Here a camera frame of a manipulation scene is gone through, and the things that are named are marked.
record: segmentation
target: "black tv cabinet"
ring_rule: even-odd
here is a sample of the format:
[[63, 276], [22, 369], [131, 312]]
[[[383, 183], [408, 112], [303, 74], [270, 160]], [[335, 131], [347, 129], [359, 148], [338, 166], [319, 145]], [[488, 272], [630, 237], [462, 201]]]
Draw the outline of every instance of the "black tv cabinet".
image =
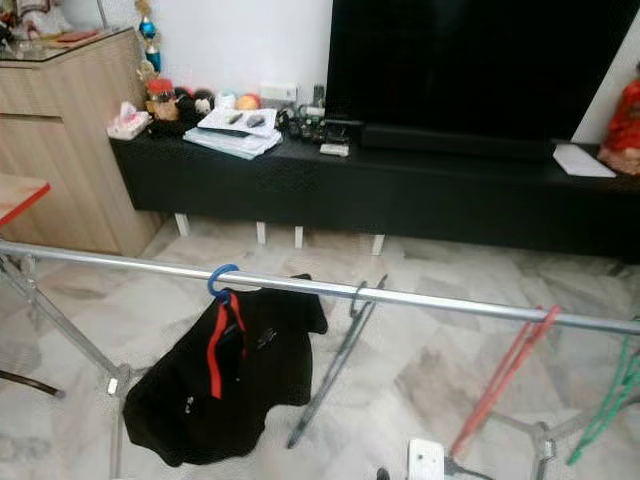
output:
[[111, 140], [138, 210], [603, 255], [636, 263], [640, 179], [541, 162], [287, 140], [253, 161], [179, 139]]

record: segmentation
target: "glass countertop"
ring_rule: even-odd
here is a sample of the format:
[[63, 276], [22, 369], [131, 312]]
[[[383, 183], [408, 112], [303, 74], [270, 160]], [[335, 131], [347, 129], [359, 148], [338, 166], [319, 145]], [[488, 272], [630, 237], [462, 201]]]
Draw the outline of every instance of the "glass countertop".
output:
[[46, 62], [59, 55], [73, 52], [98, 40], [117, 35], [126, 30], [128, 30], [128, 28], [101, 30], [97, 35], [87, 39], [85, 42], [66, 48], [54, 47], [50, 41], [46, 40], [16, 40], [10, 45], [11, 50], [7, 50], [6, 48], [0, 49], [0, 62]]

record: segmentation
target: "wooden cabinet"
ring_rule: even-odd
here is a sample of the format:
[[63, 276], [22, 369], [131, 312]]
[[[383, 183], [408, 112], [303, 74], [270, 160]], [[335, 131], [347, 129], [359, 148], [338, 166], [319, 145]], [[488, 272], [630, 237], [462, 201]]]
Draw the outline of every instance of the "wooden cabinet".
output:
[[0, 61], [0, 172], [47, 180], [51, 192], [6, 240], [138, 255], [160, 226], [136, 212], [106, 135], [120, 103], [142, 106], [132, 30], [43, 62]]

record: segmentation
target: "cable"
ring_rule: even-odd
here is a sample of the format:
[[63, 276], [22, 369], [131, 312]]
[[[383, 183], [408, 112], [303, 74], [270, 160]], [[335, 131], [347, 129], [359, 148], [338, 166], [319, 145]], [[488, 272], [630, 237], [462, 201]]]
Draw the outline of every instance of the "cable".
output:
[[628, 359], [630, 336], [626, 336], [620, 350], [618, 367], [609, 387], [609, 391], [602, 402], [598, 413], [584, 430], [575, 449], [567, 460], [567, 465], [573, 466], [580, 458], [584, 449], [595, 442], [618, 415], [621, 405], [631, 395], [635, 387], [640, 385], [640, 352], [636, 352]]
[[444, 457], [444, 473], [445, 475], [457, 475], [459, 473], [463, 475], [469, 475], [476, 478], [483, 478], [484, 480], [494, 480], [489, 475], [485, 475], [484, 473], [474, 472], [473, 470], [468, 470], [461, 465], [458, 465], [456, 461], [451, 457]]

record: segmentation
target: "paper document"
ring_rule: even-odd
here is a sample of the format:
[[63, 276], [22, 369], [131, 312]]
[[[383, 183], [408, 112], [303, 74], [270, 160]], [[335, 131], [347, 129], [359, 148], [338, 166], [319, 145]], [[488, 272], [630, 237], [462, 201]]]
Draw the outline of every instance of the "paper document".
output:
[[553, 158], [569, 175], [614, 178], [616, 174], [576, 145], [558, 145]]
[[233, 137], [219, 132], [193, 128], [184, 134], [184, 140], [197, 143], [203, 147], [229, 153], [246, 160], [253, 160], [258, 155], [273, 148], [282, 141], [282, 134], [273, 130], [268, 138], [249, 135], [246, 137]]
[[277, 111], [274, 108], [262, 110], [222, 110], [214, 109], [203, 118], [198, 127], [214, 130], [245, 132], [269, 138], [276, 126]]

